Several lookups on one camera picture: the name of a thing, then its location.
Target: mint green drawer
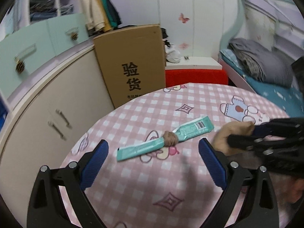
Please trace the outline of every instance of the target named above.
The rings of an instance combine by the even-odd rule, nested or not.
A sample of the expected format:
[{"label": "mint green drawer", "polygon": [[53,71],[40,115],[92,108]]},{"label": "mint green drawer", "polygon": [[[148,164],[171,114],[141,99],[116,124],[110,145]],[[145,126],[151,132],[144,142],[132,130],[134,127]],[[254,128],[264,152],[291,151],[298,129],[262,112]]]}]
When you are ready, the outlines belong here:
[{"label": "mint green drawer", "polygon": [[[60,53],[89,39],[85,17],[82,13],[64,15],[47,20],[54,44],[55,53]],[[78,39],[73,41],[71,33],[77,33]]]},{"label": "mint green drawer", "polygon": [[[22,56],[25,70],[16,72],[15,56]],[[55,57],[46,21],[23,27],[0,42],[0,89],[7,98],[31,73]]]}]

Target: brown hair tie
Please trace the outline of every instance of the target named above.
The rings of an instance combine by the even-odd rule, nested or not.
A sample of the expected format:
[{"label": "brown hair tie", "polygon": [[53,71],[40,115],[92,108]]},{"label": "brown hair tie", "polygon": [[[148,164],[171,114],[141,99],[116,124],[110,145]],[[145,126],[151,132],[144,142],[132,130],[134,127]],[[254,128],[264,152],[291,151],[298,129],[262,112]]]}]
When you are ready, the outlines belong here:
[{"label": "brown hair tie", "polygon": [[165,131],[163,138],[165,146],[175,146],[178,143],[178,137],[173,132]]}]

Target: barcode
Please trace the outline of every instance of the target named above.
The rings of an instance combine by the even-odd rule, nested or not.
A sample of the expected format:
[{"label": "barcode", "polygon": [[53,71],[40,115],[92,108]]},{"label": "barcode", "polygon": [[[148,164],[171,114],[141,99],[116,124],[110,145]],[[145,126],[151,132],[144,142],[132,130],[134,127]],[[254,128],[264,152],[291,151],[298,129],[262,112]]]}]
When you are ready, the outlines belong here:
[{"label": "barcode", "polygon": [[197,127],[198,130],[205,128],[205,125],[203,122],[197,122],[195,124],[195,126]]}]

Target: teal mattress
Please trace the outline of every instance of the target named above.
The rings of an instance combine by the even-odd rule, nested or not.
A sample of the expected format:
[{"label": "teal mattress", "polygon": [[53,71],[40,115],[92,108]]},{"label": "teal mattress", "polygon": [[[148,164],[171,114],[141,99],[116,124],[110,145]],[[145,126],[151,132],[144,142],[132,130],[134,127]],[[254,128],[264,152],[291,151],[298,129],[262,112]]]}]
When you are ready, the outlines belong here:
[{"label": "teal mattress", "polygon": [[247,81],[260,96],[268,99],[284,110],[289,117],[304,117],[303,95],[293,86],[285,88],[273,84],[256,81],[248,76],[239,66],[236,56],[231,50],[221,50],[221,58]]}]

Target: round table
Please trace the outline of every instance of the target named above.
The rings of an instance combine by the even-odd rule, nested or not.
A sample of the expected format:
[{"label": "round table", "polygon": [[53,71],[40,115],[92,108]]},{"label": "round table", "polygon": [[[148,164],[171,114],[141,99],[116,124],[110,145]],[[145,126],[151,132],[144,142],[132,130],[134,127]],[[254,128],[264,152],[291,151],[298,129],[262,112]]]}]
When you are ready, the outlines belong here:
[{"label": "round table", "polygon": [[[119,147],[158,138],[165,130],[172,131],[204,115],[211,119],[214,131],[175,148],[116,161]],[[85,193],[108,228],[197,228],[222,193],[198,153],[199,140],[206,137],[211,142],[227,122],[251,120],[260,124],[269,118],[285,117],[286,113],[265,98],[236,87],[188,83],[165,88],[133,99],[98,120],[80,138],[62,167],[79,161],[105,139],[109,154]],[[81,226],[66,192],[61,192],[71,222]],[[237,202],[229,224],[235,221],[241,203]]]}]

